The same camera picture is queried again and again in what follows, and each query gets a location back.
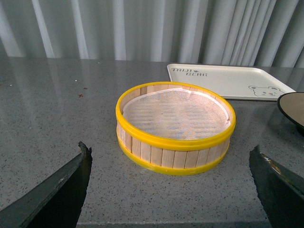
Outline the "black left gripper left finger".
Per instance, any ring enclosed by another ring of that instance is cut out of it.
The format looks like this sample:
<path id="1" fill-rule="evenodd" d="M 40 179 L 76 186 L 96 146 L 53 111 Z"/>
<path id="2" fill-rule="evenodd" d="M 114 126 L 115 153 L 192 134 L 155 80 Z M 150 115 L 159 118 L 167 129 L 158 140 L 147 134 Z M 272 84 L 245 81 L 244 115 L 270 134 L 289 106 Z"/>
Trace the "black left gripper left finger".
<path id="1" fill-rule="evenodd" d="M 2 228 L 75 228 L 92 168 L 92 149 L 81 152 L 23 197 L 0 212 Z"/>

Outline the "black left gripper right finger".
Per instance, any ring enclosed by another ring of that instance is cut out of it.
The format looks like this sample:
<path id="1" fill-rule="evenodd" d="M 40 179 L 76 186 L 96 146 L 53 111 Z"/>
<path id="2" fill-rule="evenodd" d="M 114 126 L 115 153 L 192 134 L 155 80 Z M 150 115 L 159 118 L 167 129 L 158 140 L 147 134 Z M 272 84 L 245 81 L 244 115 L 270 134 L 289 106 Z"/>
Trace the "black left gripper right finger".
<path id="1" fill-rule="evenodd" d="M 304 226 L 304 179 L 260 152 L 249 156 L 257 195 L 273 228 Z"/>

